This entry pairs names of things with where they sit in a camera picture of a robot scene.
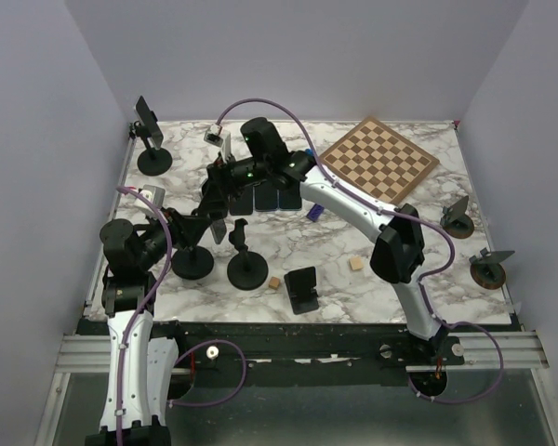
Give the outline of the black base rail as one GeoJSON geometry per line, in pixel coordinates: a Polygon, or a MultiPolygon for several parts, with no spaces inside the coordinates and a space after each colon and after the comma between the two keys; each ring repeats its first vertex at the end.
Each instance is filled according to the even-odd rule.
{"type": "Polygon", "coordinates": [[[172,361],[199,387],[403,387],[407,370],[461,365],[459,340],[437,348],[401,324],[157,322],[138,338],[171,340],[172,361]]]}

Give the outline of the light wooden cube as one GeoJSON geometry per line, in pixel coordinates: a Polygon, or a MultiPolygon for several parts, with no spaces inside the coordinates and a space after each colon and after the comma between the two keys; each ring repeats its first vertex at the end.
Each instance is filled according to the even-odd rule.
{"type": "Polygon", "coordinates": [[[349,265],[352,271],[357,271],[364,267],[364,262],[361,257],[353,256],[349,259],[349,265]]]}

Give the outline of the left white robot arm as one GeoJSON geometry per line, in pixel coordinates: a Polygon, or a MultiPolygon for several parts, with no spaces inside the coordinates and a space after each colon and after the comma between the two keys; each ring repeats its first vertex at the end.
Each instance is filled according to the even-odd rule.
{"type": "Polygon", "coordinates": [[[162,217],[135,225],[122,218],[100,230],[108,270],[101,302],[110,339],[109,381],[99,431],[87,445],[168,445],[164,387],[181,365],[186,342],[173,334],[152,336],[154,300],[161,282],[151,269],[169,262],[173,249],[194,250],[211,219],[162,208],[162,217]]]}

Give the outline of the purple lego brick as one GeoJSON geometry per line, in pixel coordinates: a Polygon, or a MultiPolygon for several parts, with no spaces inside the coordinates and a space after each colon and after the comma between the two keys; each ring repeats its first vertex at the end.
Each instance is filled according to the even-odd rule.
{"type": "Polygon", "coordinates": [[[312,206],[306,217],[311,222],[317,222],[324,211],[325,208],[322,205],[316,203],[312,206]]]}

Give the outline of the wooden chessboard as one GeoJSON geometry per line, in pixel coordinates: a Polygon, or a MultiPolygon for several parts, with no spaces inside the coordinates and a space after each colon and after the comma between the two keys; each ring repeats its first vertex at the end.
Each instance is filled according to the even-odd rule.
{"type": "Polygon", "coordinates": [[[374,117],[367,117],[320,156],[340,179],[374,198],[400,204],[439,160],[374,117]]]}

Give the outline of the black folding phone stand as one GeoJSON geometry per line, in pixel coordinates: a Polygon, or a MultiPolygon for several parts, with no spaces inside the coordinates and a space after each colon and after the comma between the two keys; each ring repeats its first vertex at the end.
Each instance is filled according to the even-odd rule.
{"type": "Polygon", "coordinates": [[[284,276],[284,281],[289,302],[295,315],[319,309],[315,267],[291,270],[284,276]]]}

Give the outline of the brown wooden cube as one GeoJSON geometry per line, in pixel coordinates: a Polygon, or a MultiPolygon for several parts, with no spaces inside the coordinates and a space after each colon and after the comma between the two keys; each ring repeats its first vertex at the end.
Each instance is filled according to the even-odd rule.
{"type": "Polygon", "coordinates": [[[280,286],[280,280],[276,277],[271,277],[269,280],[269,287],[273,290],[277,290],[280,286]]]}

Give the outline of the black phone blue edge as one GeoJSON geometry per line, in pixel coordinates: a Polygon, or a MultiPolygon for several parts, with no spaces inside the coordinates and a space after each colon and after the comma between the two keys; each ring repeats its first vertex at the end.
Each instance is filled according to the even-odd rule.
{"type": "Polygon", "coordinates": [[[299,188],[280,190],[278,193],[278,207],[282,211],[299,211],[302,208],[299,188]]]}

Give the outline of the aluminium extrusion rail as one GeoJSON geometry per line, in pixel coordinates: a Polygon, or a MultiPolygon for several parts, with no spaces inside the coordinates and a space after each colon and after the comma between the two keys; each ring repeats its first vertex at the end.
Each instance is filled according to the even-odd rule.
{"type": "MultiPolygon", "coordinates": [[[[546,369],[549,362],[534,332],[458,333],[452,350],[443,356],[447,371],[546,369]]],[[[106,335],[71,335],[60,344],[59,373],[106,373],[110,339],[106,335]]]]}

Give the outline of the round stand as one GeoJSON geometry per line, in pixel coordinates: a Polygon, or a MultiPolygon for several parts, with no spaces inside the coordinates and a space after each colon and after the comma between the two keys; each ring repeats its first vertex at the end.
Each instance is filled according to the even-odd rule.
{"type": "Polygon", "coordinates": [[[246,245],[246,225],[247,221],[244,218],[238,218],[234,222],[233,231],[229,233],[229,242],[237,254],[232,257],[227,266],[227,277],[235,288],[250,291],[263,285],[269,269],[264,257],[250,251],[246,245]]]}
{"type": "Polygon", "coordinates": [[[441,228],[451,237],[467,239],[474,232],[473,220],[467,215],[469,196],[466,195],[450,206],[444,206],[440,219],[441,228]]]}
{"type": "Polygon", "coordinates": [[[148,177],[157,177],[164,174],[173,163],[171,153],[164,148],[156,149],[149,141],[151,133],[139,121],[131,124],[130,129],[135,137],[140,138],[145,147],[137,160],[139,171],[148,177]]]}
{"type": "Polygon", "coordinates": [[[178,250],[171,260],[172,271],[184,280],[203,279],[213,270],[213,267],[212,254],[202,246],[178,250]]]}
{"type": "Polygon", "coordinates": [[[497,290],[506,282],[506,271],[501,263],[512,256],[514,250],[489,251],[484,248],[478,256],[471,256],[470,274],[473,280],[487,290],[497,290]]]}

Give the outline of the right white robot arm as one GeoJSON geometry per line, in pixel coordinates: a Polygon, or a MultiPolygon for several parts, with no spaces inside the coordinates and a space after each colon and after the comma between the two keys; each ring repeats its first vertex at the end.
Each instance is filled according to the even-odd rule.
{"type": "Polygon", "coordinates": [[[221,216],[249,186],[270,183],[278,190],[297,188],[302,199],[322,205],[373,243],[370,268],[396,293],[407,331],[413,335],[408,344],[411,357],[422,364],[440,357],[446,329],[421,283],[425,242],[417,210],[409,205],[396,208],[338,182],[315,156],[290,151],[275,125],[264,117],[247,121],[240,132],[251,153],[242,160],[233,157],[231,135],[221,125],[212,124],[205,132],[205,142],[217,147],[219,154],[207,168],[197,214],[221,216]]]}

